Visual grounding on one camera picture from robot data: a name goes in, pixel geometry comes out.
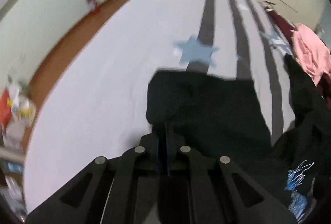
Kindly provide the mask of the black t-shirt with print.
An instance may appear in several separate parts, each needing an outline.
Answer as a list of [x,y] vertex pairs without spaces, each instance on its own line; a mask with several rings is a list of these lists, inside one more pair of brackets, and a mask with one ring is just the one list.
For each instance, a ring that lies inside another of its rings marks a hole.
[[159,71],[146,119],[208,157],[228,156],[301,223],[330,223],[330,110],[313,81],[286,55],[294,127],[272,142],[250,79]]

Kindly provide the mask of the red fire extinguisher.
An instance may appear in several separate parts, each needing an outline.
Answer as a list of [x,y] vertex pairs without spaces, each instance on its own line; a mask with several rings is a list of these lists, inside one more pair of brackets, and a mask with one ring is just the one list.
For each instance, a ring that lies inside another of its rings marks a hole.
[[99,0],[86,0],[90,13],[98,13],[100,11]]

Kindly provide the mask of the pink garment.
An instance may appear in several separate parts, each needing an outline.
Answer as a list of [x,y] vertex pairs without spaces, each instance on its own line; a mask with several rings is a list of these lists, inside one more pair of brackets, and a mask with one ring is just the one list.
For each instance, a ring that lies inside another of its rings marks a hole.
[[330,77],[330,50],[313,30],[302,23],[292,30],[292,51],[297,63],[317,86],[323,74]]

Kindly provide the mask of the clutter shelf with bottles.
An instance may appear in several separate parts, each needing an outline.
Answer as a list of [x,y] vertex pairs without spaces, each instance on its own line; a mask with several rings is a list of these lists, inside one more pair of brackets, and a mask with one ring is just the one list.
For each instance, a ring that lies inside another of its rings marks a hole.
[[23,194],[25,131],[35,116],[29,100],[29,86],[7,76],[1,92],[1,208],[14,223],[24,223],[28,215]]

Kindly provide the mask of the striped star bed sheet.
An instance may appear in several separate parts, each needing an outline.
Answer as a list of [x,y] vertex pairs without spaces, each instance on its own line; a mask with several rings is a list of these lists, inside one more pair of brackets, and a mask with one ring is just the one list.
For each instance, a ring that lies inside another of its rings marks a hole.
[[272,143],[293,127],[289,77],[268,38],[257,0],[129,0],[79,52],[47,96],[24,169],[28,212],[98,156],[113,158],[149,133],[147,88],[158,69],[184,71],[182,57],[211,45],[207,73],[250,78]]

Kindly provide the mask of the dark red garment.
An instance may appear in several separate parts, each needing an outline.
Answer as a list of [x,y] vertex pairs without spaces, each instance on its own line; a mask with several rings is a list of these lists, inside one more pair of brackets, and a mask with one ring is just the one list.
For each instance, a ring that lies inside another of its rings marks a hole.
[[288,42],[292,41],[292,35],[295,31],[295,27],[292,26],[284,17],[279,15],[273,8],[266,8],[268,16],[272,19],[274,24],[280,29],[282,34],[288,40]]

